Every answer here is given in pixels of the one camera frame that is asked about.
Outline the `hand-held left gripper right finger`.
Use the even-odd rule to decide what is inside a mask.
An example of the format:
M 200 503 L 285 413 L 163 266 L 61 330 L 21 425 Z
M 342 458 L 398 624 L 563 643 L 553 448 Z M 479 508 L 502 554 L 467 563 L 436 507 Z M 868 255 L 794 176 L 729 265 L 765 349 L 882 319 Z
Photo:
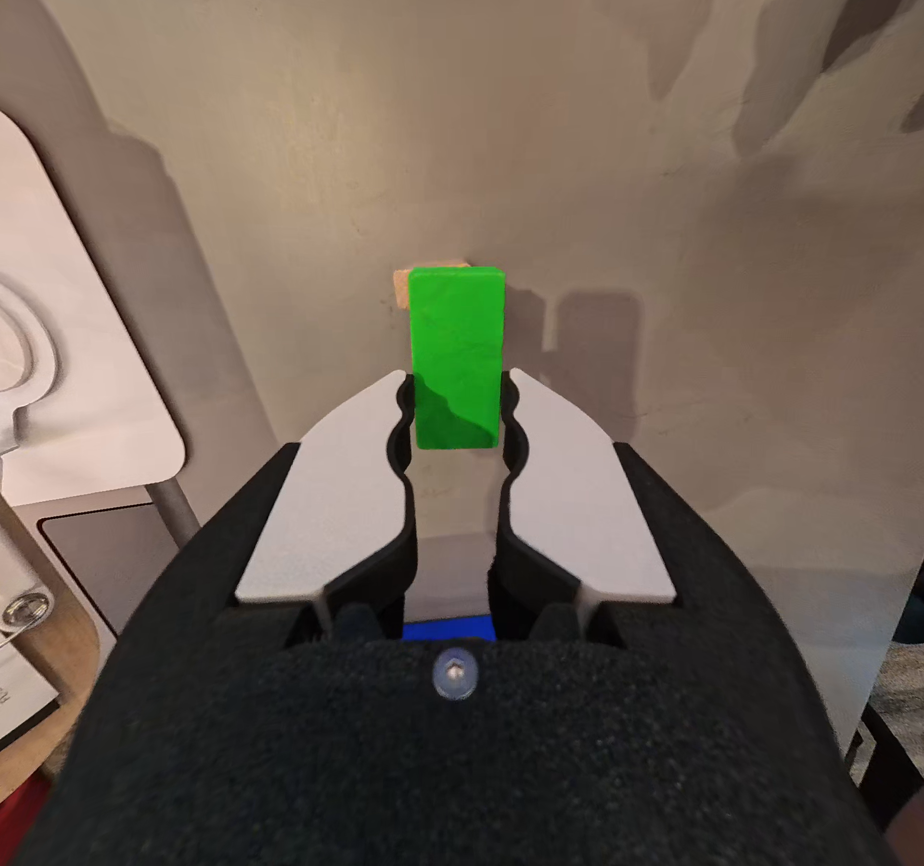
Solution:
M 676 587 L 616 445 L 520 368 L 502 381 L 496 578 L 522 606 L 670 605 Z

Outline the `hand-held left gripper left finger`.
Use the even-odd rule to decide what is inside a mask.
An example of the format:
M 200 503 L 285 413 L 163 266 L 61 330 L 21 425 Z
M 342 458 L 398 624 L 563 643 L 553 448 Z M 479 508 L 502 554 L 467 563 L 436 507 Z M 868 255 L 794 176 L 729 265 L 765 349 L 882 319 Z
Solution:
M 411 375 L 396 370 L 349 398 L 299 441 L 237 583 L 242 604 L 389 606 L 418 567 Z

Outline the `green wooden arch block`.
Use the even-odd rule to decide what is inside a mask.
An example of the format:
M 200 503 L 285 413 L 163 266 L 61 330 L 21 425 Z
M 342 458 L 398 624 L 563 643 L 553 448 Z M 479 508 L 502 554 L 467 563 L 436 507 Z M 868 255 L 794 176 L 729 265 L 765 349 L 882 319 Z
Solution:
M 408 288 L 418 447 L 497 447 L 505 273 L 416 267 Z

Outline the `natural wooden plank block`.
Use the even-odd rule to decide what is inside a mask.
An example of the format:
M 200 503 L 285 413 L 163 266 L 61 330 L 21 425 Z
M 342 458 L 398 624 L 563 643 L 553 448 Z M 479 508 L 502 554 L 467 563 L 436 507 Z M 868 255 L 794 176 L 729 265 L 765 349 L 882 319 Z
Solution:
M 426 263 L 412 264 L 396 270 L 393 274 L 393 283 L 395 289 L 396 303 L 400 310 L 408 311 L 410 309 L 410 273 L 414 269 L 430 268 L 462 268 L 469 267 L 468 261 L 463 259 L 430 261 Z

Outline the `white document stand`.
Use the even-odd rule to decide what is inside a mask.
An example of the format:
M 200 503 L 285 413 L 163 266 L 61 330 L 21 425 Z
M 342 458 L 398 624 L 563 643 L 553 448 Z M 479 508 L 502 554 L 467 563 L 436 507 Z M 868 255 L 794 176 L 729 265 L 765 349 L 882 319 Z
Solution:
M 116 634 L 40 534 L 43 511 L 173 479 L 181 434 L 37 148 L 1 122 L 2 331 L 21 374 L 2 390 L 2 498 L 88 614 L 100 657 Z

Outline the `printed instruction sheet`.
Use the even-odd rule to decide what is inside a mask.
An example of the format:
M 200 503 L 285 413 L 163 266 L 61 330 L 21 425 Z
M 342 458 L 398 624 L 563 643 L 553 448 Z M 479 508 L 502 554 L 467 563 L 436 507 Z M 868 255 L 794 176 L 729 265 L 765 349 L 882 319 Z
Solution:
M 59 708 L 59 693 L 18 651 L 1 647 L 1 750 L 23 737 Z

